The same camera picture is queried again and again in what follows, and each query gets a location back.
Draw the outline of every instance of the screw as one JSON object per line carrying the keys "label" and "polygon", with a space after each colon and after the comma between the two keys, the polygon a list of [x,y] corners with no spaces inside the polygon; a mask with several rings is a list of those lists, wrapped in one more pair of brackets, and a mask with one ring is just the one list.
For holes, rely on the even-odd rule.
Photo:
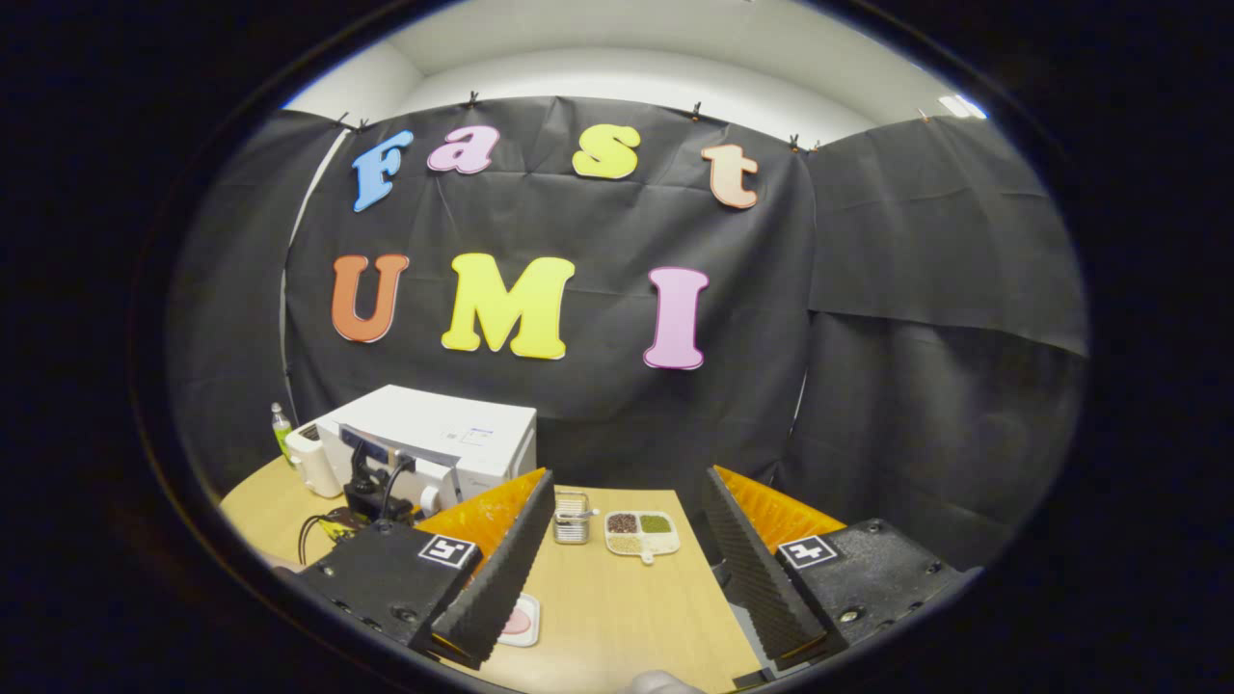
{"label": "screw", "polygon": [[416,621],[416,612],[408,610],[407,608],[390,608],[390,614],[399,621],[408,624]]}

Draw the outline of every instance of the sectioned tray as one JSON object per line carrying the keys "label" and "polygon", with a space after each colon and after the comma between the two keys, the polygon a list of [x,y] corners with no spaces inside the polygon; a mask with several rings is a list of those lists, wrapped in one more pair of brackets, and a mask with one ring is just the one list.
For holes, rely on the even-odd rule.
{"label": "sectioned tray", "polygon": [[677,526],[661,511],[611,511],[605,515],[605,545],[613,554],[642,557],[650,566],[655,554],[681,548]]}

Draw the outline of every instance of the foam letter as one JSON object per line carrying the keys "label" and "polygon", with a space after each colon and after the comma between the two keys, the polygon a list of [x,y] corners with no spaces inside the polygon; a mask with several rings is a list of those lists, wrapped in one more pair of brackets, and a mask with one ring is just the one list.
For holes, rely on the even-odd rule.
{"label": "foam letter", "polygon": [[595,178],[626,178],[638,165],[638,154],[631,147],[642,141],[629,126],[594,125],[579,136],[582,151],[574,153],[574,170]]}
{"label": "foam letter", "polygon": [[643,363],[654,369],[696,369],[702,352],[695,348],[695,319],[698,293],[710,280],[690,268],[655,268],[647,273],[659,290],[655,311],[655,340],[643,352]]}
{"label": "foam letter", "polygon": [[[464,137],[471,136],[466,142],[459,142]],[[445,136],[445,142],[454,144],[442,144],[428,156],[428,168],[434,172],[448,172],[458,169],[459,173],[482,172],[492,159],[489,153],[497,144],[501,133],[497,128],[486,125],[460,127]]]}
{"label": "foam letter", "polygon": [[360,284],[360,273],[369,265],[364,256],[342,256],[334,261],[334,299],[329,306],[329,317],[334,330],[354,342],[376,342],[385,337],[394,322],[394,300],[399,291],[399,275],[407,269],[411,261],[407,256],[381,256],[378,258],[378,301],[373,316],[360,319],[355,315],[355,291]]}
{"label": "foam letter", "polygon": [[360,154],[352,162],[357,179],[360,185],[360,194],[355,199],[355,211],[376,203],[390,194],[394,184],[383,177],[383,173],[394,175],[399,173],[399,164],[402,163],[402,154],[395,147],[411,144],[411,131],[405,130],[399,135],[378,144],[373,149]]}
{"label": "foam letter", "polygon": [[702,158],[711,159],[711,191],[717,200],[740,209],[759,201],[758,193],[742,188],[742,172],[759,173],[759,163],[747,159],[739,144],[707,147]]}
{"label": "foam letter", "polygon": [[510,351],[520,357],[560,359],[565,343],[558,338],[561,317],[561,293],[565,280],[574,277],[574,263],[561,258],[536,258],[506,291],[506,283],[492,256],[464,253],[450,263],[459,274],[454,296],[454,317],[450,330],[442,335],[447,349],[474,352],[480,347],[475,319],[489,342],[489,349],[501,349],[506,337],[522,317],[518,335],[510,341]]}

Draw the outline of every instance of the table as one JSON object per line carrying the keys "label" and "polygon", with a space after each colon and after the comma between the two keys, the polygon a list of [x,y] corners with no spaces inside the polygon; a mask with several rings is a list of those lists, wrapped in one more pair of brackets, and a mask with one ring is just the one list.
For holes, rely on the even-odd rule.
{"label": "table", "polygon": [[[664,669],[708,694],[733,690],[733,678],[760,669],[671,490],[585,491],[601,515],[586,545],[553,541],[545,530],[523,593],[540,603],[539,641],[529,648],[499,643],[473,671],[460,672],[531,694],[617,694],[633,677]],[[220,510],[258,550],[295,562],[300,525],[312,514],[346,505],[308,491],[281,458],[253,473]],[[617,556],[603,543],[603,514],[663,511],[673,517],[681,548],[653,566]],[[308,562],[332,547],[313,530]]]}

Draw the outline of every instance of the letter m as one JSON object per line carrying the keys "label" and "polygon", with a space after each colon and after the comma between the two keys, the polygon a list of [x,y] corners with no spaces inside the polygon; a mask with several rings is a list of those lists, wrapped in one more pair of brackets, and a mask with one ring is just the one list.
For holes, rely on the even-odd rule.
{"label": "letter m", "polygon": [[520,357],[560,359],[565,343],[558,337],[561,293],[574,277],[574,263],[561,258],[536,258],[506,291],[501,272],[487,253],[464,253],[450,264],[459,275],[450,330],[442,335],[447,349],[474,352],[480,347],[475,319],[489,349],[497,352],[520,319],[518,335],[510,351]]}

